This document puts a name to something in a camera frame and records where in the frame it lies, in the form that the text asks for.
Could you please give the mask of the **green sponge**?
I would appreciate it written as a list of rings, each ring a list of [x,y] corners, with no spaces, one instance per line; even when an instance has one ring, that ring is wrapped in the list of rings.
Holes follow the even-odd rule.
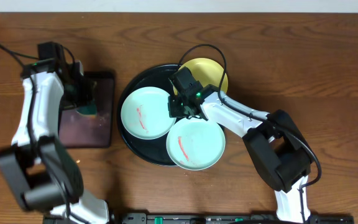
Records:
[[[97,107],[95,104],[89,104],[86,106],[81,106],[76,109],[76,112],[82,116],[95,117],[98,113]]]

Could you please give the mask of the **light green plate front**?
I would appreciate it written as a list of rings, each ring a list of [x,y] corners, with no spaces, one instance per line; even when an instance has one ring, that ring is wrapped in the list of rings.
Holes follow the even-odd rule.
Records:
[[[226,146],[219,124],[183,118],[168,133],[166,147],[171,160],[186,170],[204,170],[220,160]]]

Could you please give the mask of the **light green plate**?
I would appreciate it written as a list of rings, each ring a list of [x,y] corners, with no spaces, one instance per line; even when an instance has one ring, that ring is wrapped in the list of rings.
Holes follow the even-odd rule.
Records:
[[[186,170],[204,170],[220,160],[226,146],[219,124],[183,118],[168,133],[166,147],[171,160]]]
[[[167,134],[177,120],[169,115],[169,96],[165,90],[153,86],[130,93],[121,108],[121,121],[125,130],[145,140]]]

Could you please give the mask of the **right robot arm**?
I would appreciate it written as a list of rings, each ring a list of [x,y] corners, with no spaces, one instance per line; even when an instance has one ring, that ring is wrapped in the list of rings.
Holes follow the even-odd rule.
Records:
[[[168,79],[177,90],[168,99],[170,116],[212,121],[241,137],[257,173],[275,192],[277,218],[306,223],[311,213],[305,190],[315,156],[291,117],[245,106],[221,86],[203,86],[186,67]]]

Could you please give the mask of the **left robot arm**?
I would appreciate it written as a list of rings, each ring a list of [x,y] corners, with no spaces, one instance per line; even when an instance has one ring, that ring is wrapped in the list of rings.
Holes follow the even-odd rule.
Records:
[[[66,47],[38,44],[34,62],[0,44],[22,67],[21,119],[9,147],[0,149],[0,171],[18,206],[40,212],[44,223],[109,223],[105,200],[85,190],[78,164],[59,138],[63,110],[93,106],[95,82],[79,60],[68,63]]]

